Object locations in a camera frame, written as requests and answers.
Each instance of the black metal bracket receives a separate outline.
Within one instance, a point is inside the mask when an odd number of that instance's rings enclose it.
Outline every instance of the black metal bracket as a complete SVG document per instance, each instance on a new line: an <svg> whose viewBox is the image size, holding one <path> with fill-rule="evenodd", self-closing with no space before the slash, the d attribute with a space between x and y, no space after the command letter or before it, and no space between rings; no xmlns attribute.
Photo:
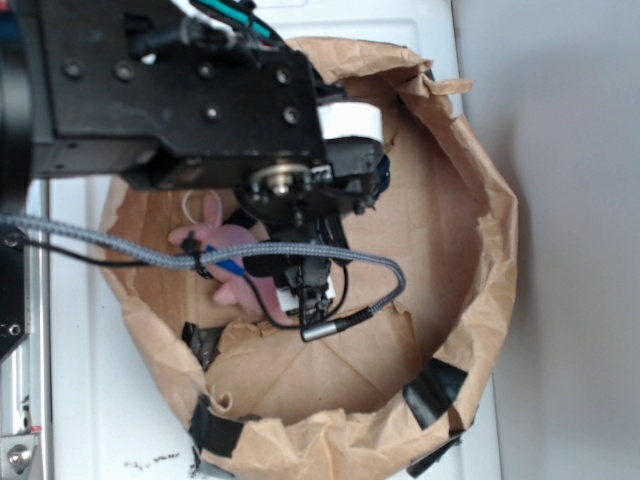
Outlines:
<svg viewBox="0 0 640 480"><path fill-rule="evenodd" d="M0 363L26 338L25 263L11 236L24 236L13 227L0 226Z"/></svg>

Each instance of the stuffed bunny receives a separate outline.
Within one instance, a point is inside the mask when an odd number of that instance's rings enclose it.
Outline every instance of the stuffed bunny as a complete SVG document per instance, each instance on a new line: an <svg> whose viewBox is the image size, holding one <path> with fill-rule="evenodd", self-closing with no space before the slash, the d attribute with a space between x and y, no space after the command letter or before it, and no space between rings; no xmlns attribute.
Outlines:
<svg viewBox="0 0 640 480"><path fill-rule="evenodd" d="M193 232L195 240L199 241L203 248L216 250L256 243L253 234L246 228L238 225L224 224L222 200L220 196L211 191L207 192L203 198L203 218L204 223L180 227L169 234L169 242L174 245L182 245L182 242ZM235 258L233 261L242 267L242 259ZM238 268L231 268L229 271L219 265L207 266L207 270L213 277L222 283L220 288L213 294L213 300L220 306L240 305L247 313L261 314L262 310L251 287L244 278L237 272ZM258 291L260 292L267 311L271 317L281 325L291 325L292 320L280 309L276 286L272 278L254 278Z"/></svg>

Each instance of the blue object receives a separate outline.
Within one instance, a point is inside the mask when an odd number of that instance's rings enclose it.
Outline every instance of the blue object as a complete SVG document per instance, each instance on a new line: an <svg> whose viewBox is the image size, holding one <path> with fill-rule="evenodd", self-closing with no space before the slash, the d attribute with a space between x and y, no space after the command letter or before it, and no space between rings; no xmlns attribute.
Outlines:
<svg viewBox="0 0 640 480"><path fill-rule="evenodd" d="M207 245L207 248L205 250L207 252L215 252L216 248L212 245ZM242 268L240 265L238 265L236 262L234 262L231 259L223 260L222 262L216 263L216 265L218 265L220 268L224 268L226 271L231 272L234 275L238 275L239 277L245 274L244 268Z"/></svg>

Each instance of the crumpled paper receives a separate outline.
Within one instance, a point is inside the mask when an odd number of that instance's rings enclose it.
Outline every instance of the crumpled paper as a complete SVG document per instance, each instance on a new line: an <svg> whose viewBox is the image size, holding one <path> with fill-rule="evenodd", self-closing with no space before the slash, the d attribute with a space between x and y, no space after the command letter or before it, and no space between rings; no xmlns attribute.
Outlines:
<svg viewBox="0 0 640 480"><path fill-rule="evenodd" d="M447 94L431 62L402 47L329 38L290 43L325 81L384 115L391 187L375 211L345 220L353 249L393 258L408 288L373 319L303 344L235 307L212 304L214 281L193 272L105 271L126 325L169 406L189 428L199 395L216 414L248 421L232 458L203 458L243 479L386 478L471 426L504 342L516 283L517 200ZM177 253L167 241L187 223L184 192L138 193L115 181L104 229ZM228 200L231 213L234 202ZM116 258L106 253L107 258ZM393 276L350 266L355 310L386 293ZM334 275L340 291L341 278ZM229 325L205 372L180 340L185 322ZM426 362L468 372L449 415L421 430L402 396Z"/></svg>

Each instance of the black electrical tape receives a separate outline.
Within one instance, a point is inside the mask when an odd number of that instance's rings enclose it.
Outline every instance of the black electrical tape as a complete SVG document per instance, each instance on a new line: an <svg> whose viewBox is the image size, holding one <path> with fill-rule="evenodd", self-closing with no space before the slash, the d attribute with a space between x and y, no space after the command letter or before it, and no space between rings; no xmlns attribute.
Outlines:
<svg viewBox="0 0 640 480"><path fill-rule="evenodd" d="M209 397L200 395L191 419L189 435L198 448L204 448L219 457L231 458L244 423L218 417L211 413L210 408Z"/></svg>
<svg viewBox="0 0 640 480"><path fill-rule="evenodd" d="M193 323L184 324L182 341L191 349L205 372L218 356L218 342L225 328L198 328Z"/></svg>
<svg viewBox="0 0 640 480"><path fill-rule="evenodd" d="M192 472L189 472L189 476L191 478L195 478L195 472L198 471L200 473L202 473L203 475L208 475L210 477L213 478L219 478L222 480L232 480L234 478L236 478L234 475L232 475L231 473L227 472L226 470L222 470L220 467L218 467L217 465L213 465L212 463L209 463L205 460L203 460L200 457L200 454L202 453L201 449L197 449L195 447L193 447L193 460L194 463L192 465L191 468L195 467L195 470Z"/></svg>
<svg viewBox="0 0 640 480"><path fill-rule="evenodd" d="M460 436L462 435L462 431L457 431L451 434L451 440L445 443L442 447L436 450L433 453L430 453L424 458L421 458L409 468L407 468L407 473L412 478L418 478L424 472L429 470L435 463L439 462L442 456L447 453L451 447L455 447L456 445L460 445L462 440L460 440Z"/></svg>
<svg viewBox="0 0 640 480"><path fill-rule="evenodd" d="M467 372L434 358L402 389L420 428L426 430L449 410L466 378Z"/></svg>

